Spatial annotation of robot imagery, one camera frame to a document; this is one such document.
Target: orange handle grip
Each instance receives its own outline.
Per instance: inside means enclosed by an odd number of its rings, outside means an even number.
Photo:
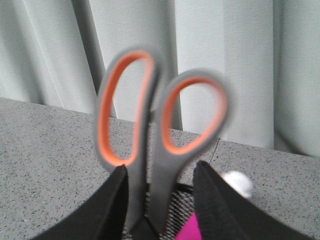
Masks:
[[[145,75],[142,81],[142,87],[140,90],[139,100],[138,100],[138,109],[136,114],[136,123],[133,131],[133,145],[131,156],[127,159],[119,158],[113,151],[110,144],[110,120],[109,116],[111,113],[111,106],[113,96],[119,82],[119,79],[124,72],[124,70],[131,63],[143,60],[145,64]],[[97,123],[97,145],[98,151],[100,152],[102,158],[114,166],[120,165],[130,165],[137,158],[139,152],[139,142],[140,142],[140,129],[141,129],[141,120],[144,117],[143,110],[145,107],[146,101],[151,101],[151,99],[146,99],[146,94],[148,90],[148,84],[152,78],[153,72],[155,70],[155,62],[153,56],[142,49],[130,50],[121,54],[120,57],[116,58],[111,64],[108,72],[110,73],[106,79],[106,86],[100,97],[100,105],[98,110],[98,123]]]

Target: scissors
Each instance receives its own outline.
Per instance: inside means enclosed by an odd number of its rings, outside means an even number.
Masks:
[[[145,73],[138,98],[133,130],[131,155],[122,159],[111,147],[110,119],[112,101],[124,70],[133,62],[142,61]],[[147,143],[151,104],[161,73],[158,55],[148,47],[131,47],[120,52],[110,63],[98,94],[95,119],[96,151],[101,164],[112,172],[125,165],[128,171],[129,197],[126,228],[133,239],[158,239],[166,229],[168,207],[177,177],[183,167],[196,155],[209,147],[222,128],[228,111],[228,96],[218,77],[205,69],[186,71],[174,78],[162,92],[155,111],[155,145],[146,210],[147,193]],[[182,89],[205,84],[214,93],[214,114],[204,132],[184,147],[176,147],[170,136],[170,126],[175,102]]]

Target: gray plastic handle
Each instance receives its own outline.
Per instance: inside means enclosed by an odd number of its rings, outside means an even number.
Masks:
[[[185,147],[175,147],[170,139],[169,127],[173,105],[179,92],[193,84],[207,84],[215,94],[215,113],[202,135]],[[148,218],[153,227],[163,233],[166,229],[168,207],[176,180],[183,167],[208,148],[223,126],[228,111],[228,96],[219,77],[204,69],[180,74],[164,90],[156,112],[156,142],[150,185]]]
[[[121,159],[110,146],[109,116],[117,83],[127,66],[137,60],[145,63],[146,70],[139,95],[138,112],[133,134],[132,155]],[[110,63],[98,94],[95,119],[95,147],[104,168],[112,172],[125,164],[129,176],[129,203],[126,226],[129,231],[144,217],[146,206],[147,137],[150,108],[160,73],[157,55],[147,47],[131,47],[120,52]]]

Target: pink object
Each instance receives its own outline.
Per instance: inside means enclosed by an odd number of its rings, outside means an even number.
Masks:
[[[175,240],[202,240],[196,213],[192,213]]]

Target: speckled granite surface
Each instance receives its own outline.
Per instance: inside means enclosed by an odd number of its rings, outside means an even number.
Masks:
[[[0,239],[26,240],[48,229],[108,177],[95,156],[92,119],[81,112],[0,98]],[[115,151],[128,156],[133,124],[111,123]],[[172,133],[181,144],[196,136]],[[198,159],[218,172],[246,173],[255,185],[254,204],[320,239],[319,159],[222,140]],[[194,166],[189,164],[180,182],[192,182]]]

